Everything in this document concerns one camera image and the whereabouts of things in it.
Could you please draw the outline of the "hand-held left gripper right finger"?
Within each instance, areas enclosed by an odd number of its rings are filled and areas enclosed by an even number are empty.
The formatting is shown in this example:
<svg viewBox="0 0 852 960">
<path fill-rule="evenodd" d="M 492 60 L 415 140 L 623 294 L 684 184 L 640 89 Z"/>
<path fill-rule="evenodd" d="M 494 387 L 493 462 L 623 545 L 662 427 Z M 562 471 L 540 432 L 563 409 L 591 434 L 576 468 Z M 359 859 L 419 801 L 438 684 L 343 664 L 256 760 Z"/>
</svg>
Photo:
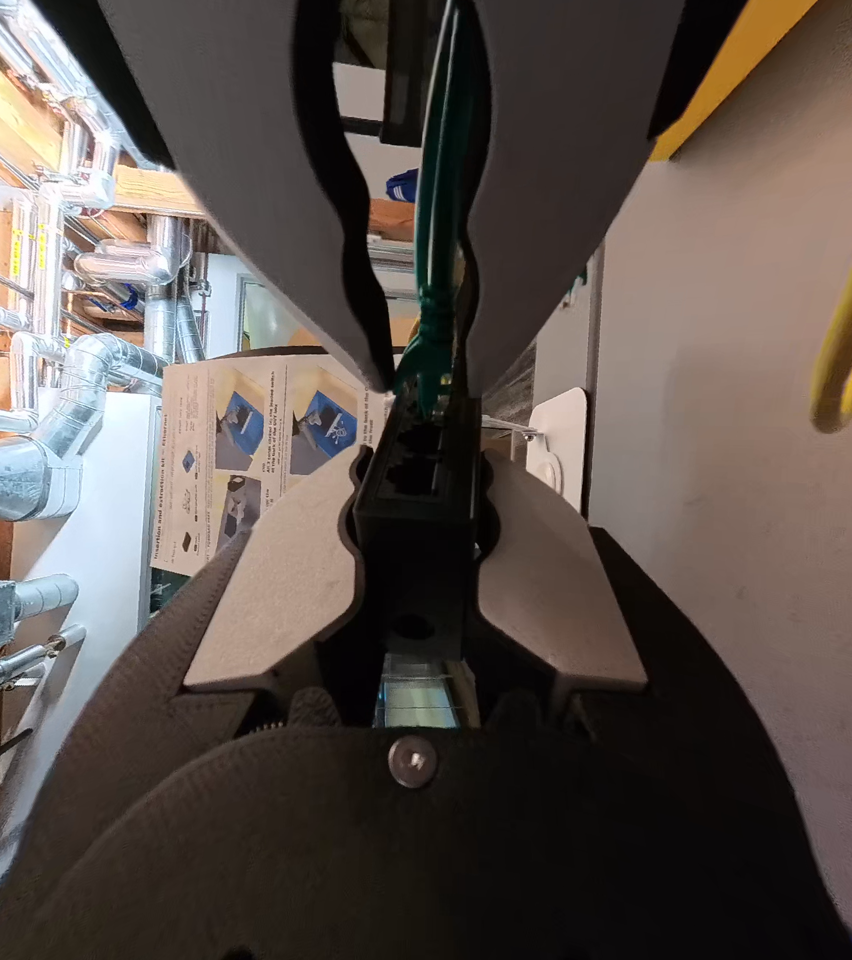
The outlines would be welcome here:
<svg viewBox="0 0 852 960">
<path fill-rule="evenodd" d="M 480 562 L 480 615 L 548 668 L 555 690 L 642 690 L 648 675 L 586 520 L 496 451 L 488 498 L 499 522 Z"/>
</svg>

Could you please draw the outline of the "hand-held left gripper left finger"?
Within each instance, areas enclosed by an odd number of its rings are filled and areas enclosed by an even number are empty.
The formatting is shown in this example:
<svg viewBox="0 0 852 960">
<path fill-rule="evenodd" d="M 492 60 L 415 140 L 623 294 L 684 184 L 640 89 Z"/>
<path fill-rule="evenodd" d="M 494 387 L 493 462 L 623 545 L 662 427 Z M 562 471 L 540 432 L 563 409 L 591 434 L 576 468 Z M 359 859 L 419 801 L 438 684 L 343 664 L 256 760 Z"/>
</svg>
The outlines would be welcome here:
<svg viewBox="0 0 852 960">
<path fill-rule="evenodd" d="M 366 447 L 350 447 L 258 520 L 184 677 L 192 692 L 295 692 L 321 684 L 316 644 L 358 611 L 346 515 Z"/>
</svg>

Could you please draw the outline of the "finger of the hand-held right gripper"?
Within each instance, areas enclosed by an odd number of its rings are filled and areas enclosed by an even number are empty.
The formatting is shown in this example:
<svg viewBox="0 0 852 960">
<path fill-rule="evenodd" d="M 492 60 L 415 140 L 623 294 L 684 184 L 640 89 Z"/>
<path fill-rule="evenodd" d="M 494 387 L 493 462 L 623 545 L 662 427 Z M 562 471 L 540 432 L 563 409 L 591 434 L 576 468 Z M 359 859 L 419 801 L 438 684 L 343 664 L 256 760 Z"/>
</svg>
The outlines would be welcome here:
<svg viewBox="0 0 852 960">
<path fill-rule="evenodd" d="M 465 219 L 478 300 L 470 395 L 490 390 L 587 265 L 742 2 L 475 2 L 488 82 Z"/>
<path fill-rule="evenodd" d="M 348 370 L 394 379 L 370 197 L 334 82 L 338 2 L 100 2 L 220 235 Z"/>
</svg>

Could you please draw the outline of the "black ethernet switch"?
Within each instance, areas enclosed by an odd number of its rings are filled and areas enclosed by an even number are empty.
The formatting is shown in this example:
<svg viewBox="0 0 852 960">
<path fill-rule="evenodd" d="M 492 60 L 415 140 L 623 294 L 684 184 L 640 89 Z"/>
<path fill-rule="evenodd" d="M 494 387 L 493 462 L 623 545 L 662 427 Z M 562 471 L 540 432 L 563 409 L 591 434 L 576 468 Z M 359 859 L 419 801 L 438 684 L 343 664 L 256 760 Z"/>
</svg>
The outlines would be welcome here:
<svg viewBox="0 0 852 960">
<path fill-rule="evenodd" d="M 425 414 L 415 382 L 396 393 L 352 514 L 373 638 L 389 653 L 455 662 L 476 604 L 480 408 L 446 401 Z"/>
</svg>

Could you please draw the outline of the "yellow plastic bin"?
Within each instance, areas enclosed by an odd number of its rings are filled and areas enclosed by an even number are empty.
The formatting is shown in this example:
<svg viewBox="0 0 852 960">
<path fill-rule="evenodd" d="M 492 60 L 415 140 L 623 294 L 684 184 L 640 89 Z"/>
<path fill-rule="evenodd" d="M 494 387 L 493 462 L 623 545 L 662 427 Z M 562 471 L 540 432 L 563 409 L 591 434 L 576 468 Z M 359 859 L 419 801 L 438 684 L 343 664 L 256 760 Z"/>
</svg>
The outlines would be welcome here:
<svg viewBox="0 0 852 960">
<path fill-rule="evenodd" d="M 667 162 L 809 12 L 816 1 L 748 1 L 682 116 L 658 139 L 650 162 Z"/>
</svg>

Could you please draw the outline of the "printed instruction sheet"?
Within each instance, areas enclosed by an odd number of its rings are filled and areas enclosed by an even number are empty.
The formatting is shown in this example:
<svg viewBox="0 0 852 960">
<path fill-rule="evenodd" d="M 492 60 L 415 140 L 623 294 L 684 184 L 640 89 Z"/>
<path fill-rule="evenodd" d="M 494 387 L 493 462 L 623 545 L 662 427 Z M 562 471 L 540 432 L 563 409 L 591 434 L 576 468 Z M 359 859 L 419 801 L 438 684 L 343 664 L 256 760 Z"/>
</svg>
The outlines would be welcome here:
<svg viewBox="0 0 852 960">
<path fill-rule="evenodd" d="M 320 347 L 167 366 L 152 566 L 195 575 L 325 463 L 375 447 L 392 400 Z"/>
</svg>

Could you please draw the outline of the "white stand base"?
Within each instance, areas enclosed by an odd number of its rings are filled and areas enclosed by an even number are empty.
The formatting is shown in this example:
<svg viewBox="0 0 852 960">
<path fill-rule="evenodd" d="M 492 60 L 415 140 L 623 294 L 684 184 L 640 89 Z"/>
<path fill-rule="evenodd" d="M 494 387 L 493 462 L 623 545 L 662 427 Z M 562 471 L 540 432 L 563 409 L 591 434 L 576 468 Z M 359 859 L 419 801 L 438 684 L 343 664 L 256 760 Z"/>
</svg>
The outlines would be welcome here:
<svg viewBox="0 0 852 960">
<path fill-rule="evenodd" d="M 585 519 L 589 486 L 589 399 L 580 387 L 533 408 L 527 471 L 562 496 Z"/>
</svg>

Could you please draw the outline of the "silver ventilation duct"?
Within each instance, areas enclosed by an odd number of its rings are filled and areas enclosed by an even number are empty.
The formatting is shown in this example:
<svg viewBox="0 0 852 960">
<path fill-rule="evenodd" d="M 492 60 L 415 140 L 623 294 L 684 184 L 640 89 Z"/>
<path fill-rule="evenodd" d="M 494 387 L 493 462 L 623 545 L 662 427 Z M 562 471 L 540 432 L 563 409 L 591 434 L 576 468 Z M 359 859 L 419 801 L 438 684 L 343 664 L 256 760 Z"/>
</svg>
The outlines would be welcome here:
<svg viewBox="0 0 852 960">
<path fill-rule="evenodd" d="M 66 226 L 109 211 L 123 152 L 146 163 L 127 126 L 35 2 L 0 2 L 0 63 L 62 120 L 58 163 L 0 183 L 11 212 L 9 272 L 0 275 L 0 520 L 70 515 L 82 453 L 111 388 L 158 396 L 177 349 L 204 359 L 187 312 L 192 244 L 183 222 L 151 215 L 143 242 L 106 237 L 76 251 Z"/>
</svg>

